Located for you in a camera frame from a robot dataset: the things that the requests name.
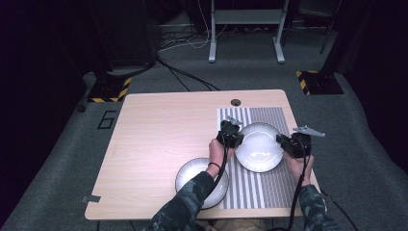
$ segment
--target wire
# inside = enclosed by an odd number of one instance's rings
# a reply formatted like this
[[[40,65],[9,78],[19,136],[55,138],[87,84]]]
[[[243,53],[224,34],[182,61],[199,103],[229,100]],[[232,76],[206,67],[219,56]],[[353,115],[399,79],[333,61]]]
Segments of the wire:
[[[221,169],[219,170],[219,174],[218,174],[217,180],[216,180],[215,183],[214,183],[214,187],[213,187],[212,190],[210,190],[210,192],[208,193],[208,195],[210,195],[210,194],[213,192],[213,190],[216,188],[216,186],[218,185],[218,182],[219,182],[219,180],[221,179],[222,174],[224,173],[225,166],[227,165],[228,149],[229,149],[229,147],[227,147],[227,145],[225,145],[224,135],[222,135],[222,145],[223,145],[223,147],[224,147],[224,157],[222,158]]]
[[[192,45],[192,44],[200,44],[200,43],[204,43],[204,42],[207,42],[207,41],[198,41],[198,42],[191,42],[191,43],[173,45],[173,46],[170,46],[170,47],[168,47],[168,48],[162,49],[162,50],[160,50],[159,52],[163,52],[163,51],[166,51],[166,50],[169,50],[169,49],[172,49],[172,48],[175,48],[175,47],[179,47],[179,46]]]
[[[322,188],[320,188],[321,193],[323,193],[325,196],[329,196],[331,202],[336,205],[336,207],[344,214],[344,216],[347,218],[348,222],[351,223],[351,225],[353,226],[354,230],[358,231],[358,228],[356,226],[356,224],[353,222],[353,220],[351,220],[351,217],[345,212],[345,210],[342,208],[342,206],[340,206],[339,203],[337,203],[337,201],[335,201],[333,199],[333,197],[331,195],[329,195],[326,191],[324,191]]]
[[[162,65],[164,65],[165,67],[167,67],[167,68],[171,71],[171,73],[173,73],[173,71],[175,71],[175,72],[177,72],[177,73],[179,73],[179,74],[185,75],[186,77],[189,77],[189,78],[191,78],[191,79],[193,79],[193,80],[196,80],[196,81],[200,82],[201,84],[203,84],[205,87],[207,87],[207,89],[208,89],[209,91],[213,91],[213,90],[211,89],[211,87],[214,88],[215,90],[219,90],[219,88],[217,88],[216,86],[214,86],[214,85],[212,85],[212,84],[210,84],[210,83],[208,83],[208,82],[206,82],[206,81],[204,81],[204,80],[202,80],[202,79],[200,79],[200,78],[198,78],[198,77],[195,77],[195,76],[193,76],[193,75],[191,75],[191,74],[189,74],[189,73],[187,73],[187,72],[184,72],[184,71],[182,71],[182,70],[179,70],[179,69],[177,69],[177,68],[175,68],[175,67],[172,67],[172,66],[166,64],[166,62],[163,61],[160,57],[157,57],[156,60],[157,60],[157,62],[159,62],[160,64],[162,64]]]
[[[143,68],[140,69],[140,70],[135,70],[135,71],[132,71],[132,72],[129,72],[129,73],[126,73],[126,74],[113,75],[113,74],[107,73],[107,75],[108,75],[109,77],[113,77],[113,78],[116,78],[116,79],[127,79],[127,78],[134,77],[134,76],[136,76],[136,75],[142,74],[143,72],[145,72],[145,71],[147,71],[148,69],[150,69],[153,65],[154,65],[154,62],[145,64],[145,65],[143,66]]]
[[[204,44],[202,44],[201,46],[193,46],[193,43],[190,43],[189,40],[187,40],[187,42],[188,42],[189,45],[191,45],[193,48],[195,48],[195,49],[200,49],[200,48],[203,48],[203,47],[208,43],[208,41],[210,40],[210,31],[208,30],[208,25],[207,25],[207,22],[206,22],[206,20],[205,20],[204,13],[203,13],[203,11],[201,10],[200,0],[197,0],[197,3],[198,3],[198,8],[200,9],[201,17],[203,18],[203,21],[204,21],[205,29],[207,30],[207,39],[205,40],[205,42],[203,42]]]
[[[161,49],[169,48],[172,45],[176,44],[177,42],[180,41],[187,41],[189,39],[197,39],[198,34],[193,32],[191,29],[191,32],[187,36],[182,36],[180,38],[176,37],[176,34],[185,34],[185,30],[189,28],[189,26],[186,26],[181,32],[165,32],[162,35],[162,44],[160,45]]]
[[[235,5],[235,0],[232,0],[232,6],[231,6],[231,10],[234,10],[234,5]],[[218,33],[218,35],[216,36],[216,39],[218,39],[218,37],[222,34],[222,32],[224,32],[225,28],[227,28],[228,24],[225,24],[224,28],[222,28],[221,32]]]
[[[129,220],[129,222],[130,222],[130,225],[132,226],[133,230],[138,231],[138,230],[135,228],[135,226],[133,225],[132,221]]]
[[[176,77],[177,81],[178,81],[181,85],[183,85],[183,87],[184,87],[187,91],[191,91],[191,90],[183,83],[183,81],[181,81],[181,79],[176,75],[176,73],[173,72],[172,69],[169,69],[169,70],[170,70],[170,72],[174,75],[174,77]]]
[[[299,194],[300,194],[300,189],[301,189],[302,182],[303,182],[303,179],[304,179],[304,176],[305,176],[306,167],[308,166],[309,160],[310,160],[310,156],[309,156],[308,160],[306,161],[306,151],[305,151],[305,146],[303,145],[302,141],[297,137],[293,137],[293,138],[297,139],[297,141],[299,142],[300,147],[302,149],[302,153],[303,153],[303,169],[302,169],[302,174],[300,174],[299,181],[297,182],[296,188],[294,190],[292,207],[291,207],[291,216],[289,218],[289,225],[288,225],[288,228],[276,227],[276,228],[271,228],[268,231],[275,231],[275,230],[288,231],[288,230],[292,230],[293,219],[294,219],[294,209],[296,207],[297,198],[299,197]]]

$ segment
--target black and white striped mat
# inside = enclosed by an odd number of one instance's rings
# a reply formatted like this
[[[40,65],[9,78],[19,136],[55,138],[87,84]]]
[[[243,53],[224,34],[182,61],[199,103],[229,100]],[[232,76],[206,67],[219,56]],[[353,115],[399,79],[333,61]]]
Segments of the black and white striped mat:
[[[231,116],[243,123],[264,122],[288,136],[289,129],[282,108],[217,109],[217,125]],[[274,169],[257,173],[244,168],[233,156],[226,166],[229,188],[219,209],[291,208],[294,182],[285,160]]]

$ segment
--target black curtain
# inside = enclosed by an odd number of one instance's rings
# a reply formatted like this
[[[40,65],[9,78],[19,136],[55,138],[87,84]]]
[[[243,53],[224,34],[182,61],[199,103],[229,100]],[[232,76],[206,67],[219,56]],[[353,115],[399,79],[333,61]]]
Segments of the black curtain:
[[[321,71],[344,75],[360,99],[370,130],[408,173],[407,11],[405,1],[345,1],[338,37]]]
[[[0,3],[0,226],[109,62],[85,1]]]
[[[179,0],[148,0],[145,5],[151,16],[160,24],[173,19],[183,10]]]

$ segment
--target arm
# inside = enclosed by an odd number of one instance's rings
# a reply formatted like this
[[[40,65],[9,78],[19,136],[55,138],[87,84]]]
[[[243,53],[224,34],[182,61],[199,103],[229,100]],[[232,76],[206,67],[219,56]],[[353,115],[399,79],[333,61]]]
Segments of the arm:
[[[223,146],[217,140],[212,140],[209,147],[210,162],[221,166]],[[233,149],[228,151],[228,158],[233,152]],[[195,230],[195,220],[208,193],[213,189],[218,172],[216,165],[209,165],[205,171],[198,173],[162,207],[143,230]]]
[[[314,185],[303,186],[299,195],[305,230],[340,230],[326,213],[326,205]]]
[[[288,161],[294,182],[297,184],[303,170],[303,159],[292,158],[284,152],[284,158]],[[314,185],[311,184],[310,176],[315,157],[309,158],[306,166],[304,180],[299,195],[300,209],[302,210],[305,231],[340,230],[339,225],[326,213],[326,206],[321,195]]]

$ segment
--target hand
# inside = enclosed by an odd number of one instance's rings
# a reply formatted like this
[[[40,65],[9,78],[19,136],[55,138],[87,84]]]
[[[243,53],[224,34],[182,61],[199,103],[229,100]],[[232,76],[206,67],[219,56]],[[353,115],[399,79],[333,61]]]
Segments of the hand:
[[[303,158],[299,158],[299,159],[293,158],[288,152],[285,152],[285,151],[283,152],[283,157],[285,158],[285,160],[288,161],[294,183],[297,184],[297,182],[299,181],[299,177],[303,171],[304,159]],[[315,157],[313,155],[310,155],[309,157],[306,157],[306,161],[308,159],[309,159],[309,163],[306,166],[305,177],[303,179],[302,186],[311,184],[310,175],[312,174],[312,167],[313,167],[313,162],[315,161]]]
[[[224,146],[217,141],[217,139],[212,139],[210,144],[210,162],[216,163],[222,167],[222,161],[224,159]],[[227,161],[234,154],[235,148],[228,148]],[[219,174],[219,168],[216,165],[208,165],[207,172],[210,173],[213,178]]]

